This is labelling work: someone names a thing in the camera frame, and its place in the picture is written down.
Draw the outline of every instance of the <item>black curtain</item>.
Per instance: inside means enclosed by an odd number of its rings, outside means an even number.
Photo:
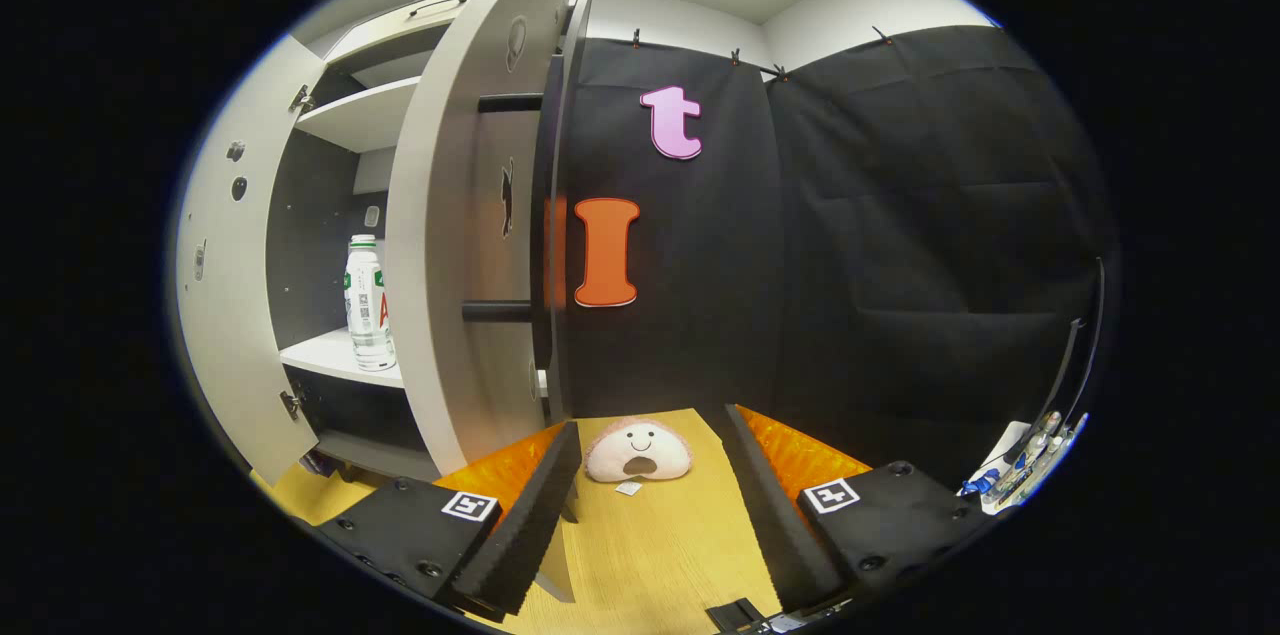
[[[701,105],[685,132],[691,160],[653,146],[640,96],[677,84]],[[582,198],[640,207],[628,237],[636,301],[570,302],[562,341],[577,417],[723,403],[772,410],[782,311],[778,159],[759,70],[727,58],[590,38],[568,123],[566,285],[582,284]]]
[[[570,306],[573,415],[741,403],[948,486],[1036,416],[1115,233],[1088,140],[1005,32],[893,35],[768,84],[707,52],[586,47],[568,202],[640,206],[639,296]],[[639,99],[668,84],[703,108],[690,161],[650,143]]]

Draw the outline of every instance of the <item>water bottle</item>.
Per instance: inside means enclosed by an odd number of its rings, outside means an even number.
[[[347,248],[347,271],[342,277],[347,329],[356,351],[356,366],[366,371],[387,370],[396,365],[383,269],[374,247],[372,236],[352,236]]]

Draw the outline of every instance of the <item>orange pad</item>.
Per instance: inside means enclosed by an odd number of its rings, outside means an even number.
[[[573,300],[582,307],[618,307],[636,300],[627,280],[627,229],[640,206],[626,198],[585,198],[573,214],[586,224],[586,266]]]
[[[796,504],[800,490],[870,471],[870,466],[831,446],[819,443],[795,428],[773,420],[773,417],[767,417],[740,405],[733,407],[737,408],[742,420],[746,421],[746,426],[755,435],[755,443],[759,443],[760,449],[764,451],[769,467],[773,469],[778,484],[782,485],[782,490],[791,499],[796,512],[800,512],[800,506]],[[800,512],[800,520],[809,521],[804,512]]]
[[[557,422],[547,430],[534,433],[500,451],[494,451],[462,467],[462,470],[435,480],[434,484],[452,490],[498,498],[502,515],[493,525],[497,531],[502,521],[507,518],[512,506],[516,504],[520,493],[525,490],[529,479],[534,476],[534,470],[543,461],[547,448],[550,447],[563,425],[563,422]]]

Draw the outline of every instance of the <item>open cabinet door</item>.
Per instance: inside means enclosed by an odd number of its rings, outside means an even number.
[[[316,444],[292,394],[271,329],[266,219],[275,170],[324,61],[284,37],[257,61],[210,125],[192,166],[177,233],[178,318],[209,407],[250,466],[274,485]]]
[[[540,93],[568,0],[471,0],[422,73],[396,150],[387,301],[410,406],[444,474],[541,430],[527,323],[462,320],[463,301],[529,301]]]

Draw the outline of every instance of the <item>face plush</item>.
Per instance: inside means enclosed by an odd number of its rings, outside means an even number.
[[[591,442],[585,460],[586,474],[599,483],[617,483],[636,475],[672,480],[689,472],[694,453],[681,435],[662,422],[622,417]]]

